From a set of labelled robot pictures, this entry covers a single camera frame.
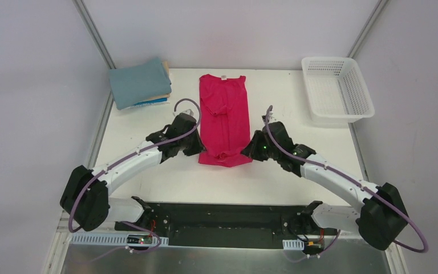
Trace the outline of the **red t shirt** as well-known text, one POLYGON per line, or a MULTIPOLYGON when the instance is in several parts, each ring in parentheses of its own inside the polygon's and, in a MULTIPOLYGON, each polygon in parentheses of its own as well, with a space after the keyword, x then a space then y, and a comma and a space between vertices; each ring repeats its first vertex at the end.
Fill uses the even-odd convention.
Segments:
POLYGON ((206 151, 200 153, 198 162, 229 168, 251 163, 242 154, 251 140, 246 77, 203 75, 199 99, 200 137, 206 151))

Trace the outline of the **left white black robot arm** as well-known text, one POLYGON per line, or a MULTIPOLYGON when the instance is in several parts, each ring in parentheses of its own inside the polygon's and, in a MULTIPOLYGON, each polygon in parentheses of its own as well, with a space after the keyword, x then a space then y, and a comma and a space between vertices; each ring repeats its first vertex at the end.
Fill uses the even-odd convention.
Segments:
POLYGON ((182 112, 124 156, 92 169, 74 168, 59 202, 70 215, 68 224, 75 221, 80 229, 92 231, 104 222, 127 222, 138 231, 146 230, 151 223, 148 204, 137 196, 123 199, 111 195, 139 173, 179 152, 186 156, 204 152, 197 126, 193 116, 182 112))

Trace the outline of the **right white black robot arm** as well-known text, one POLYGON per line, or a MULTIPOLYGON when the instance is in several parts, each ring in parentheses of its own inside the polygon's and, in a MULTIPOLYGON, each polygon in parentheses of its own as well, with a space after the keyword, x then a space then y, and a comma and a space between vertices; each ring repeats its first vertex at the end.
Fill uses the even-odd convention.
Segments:
POLYGON ((300 233, 317 233, 322 228, 357 232, 372 247, 384 251, 407 226, 408 216, 398 189, 389 183, 347 180, 332 172, 315 150, 296 144, 282 122, 257 130, 243 155, 257 161, 273 159, 283 170, 310 180, 347 202, 347 206, 313 201, 297 218, 300 233))

